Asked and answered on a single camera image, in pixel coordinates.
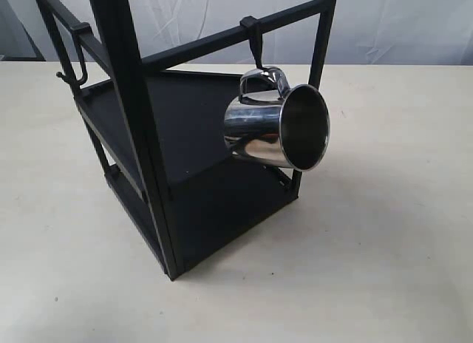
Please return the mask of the black plastic hook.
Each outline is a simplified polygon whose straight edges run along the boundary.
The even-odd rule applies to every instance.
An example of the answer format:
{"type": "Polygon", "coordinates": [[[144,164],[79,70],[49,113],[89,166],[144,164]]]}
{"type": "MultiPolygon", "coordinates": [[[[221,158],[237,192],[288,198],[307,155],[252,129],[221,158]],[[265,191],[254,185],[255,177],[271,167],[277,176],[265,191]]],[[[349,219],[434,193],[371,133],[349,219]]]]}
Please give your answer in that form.
{"type": "Polygon", "coordinates": [[[263,69],[262,65],[262,48],[263,38],[261,31],[260,20],[253,16],[246,16],[240,22],[240,26],[246,31],[248,41],[250,44],[250,50],[255,61],[257,69],[263,69]]]}

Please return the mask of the stainless steel mug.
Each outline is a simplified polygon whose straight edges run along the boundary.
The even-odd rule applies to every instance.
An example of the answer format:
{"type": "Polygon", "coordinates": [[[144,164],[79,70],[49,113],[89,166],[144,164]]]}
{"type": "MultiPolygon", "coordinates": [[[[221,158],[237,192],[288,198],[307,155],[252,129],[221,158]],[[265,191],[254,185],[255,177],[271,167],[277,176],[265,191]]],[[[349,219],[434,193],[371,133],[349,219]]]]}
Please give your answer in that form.
{"type": "Polygon", "coordinates": [[[241,76],[223,135],[236,158],[307,172],[327,151],[330,115],[317,88],[291,86],[280,68],[268,66],[241,76]]]}

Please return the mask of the black metal shelf rack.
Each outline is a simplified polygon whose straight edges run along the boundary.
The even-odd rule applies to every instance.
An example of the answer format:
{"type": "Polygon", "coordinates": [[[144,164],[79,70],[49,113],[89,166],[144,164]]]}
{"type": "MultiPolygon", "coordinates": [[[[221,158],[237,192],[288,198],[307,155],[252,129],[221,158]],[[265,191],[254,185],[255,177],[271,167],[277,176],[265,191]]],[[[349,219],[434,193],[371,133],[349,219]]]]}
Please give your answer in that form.
{"type": "MultiPolygon", "coordinates": [[[[225,110],[257,69],[240,24],[142,58],[130,0],[89,0],[94,27],[60,0],[35,1],[106,181],[170,279],[298,197],[304,171],[225,145],[225,110]]],[[[318,90],[336,1],[258,18],[263,38],[319,17],[306,83],[318,90]]]]}

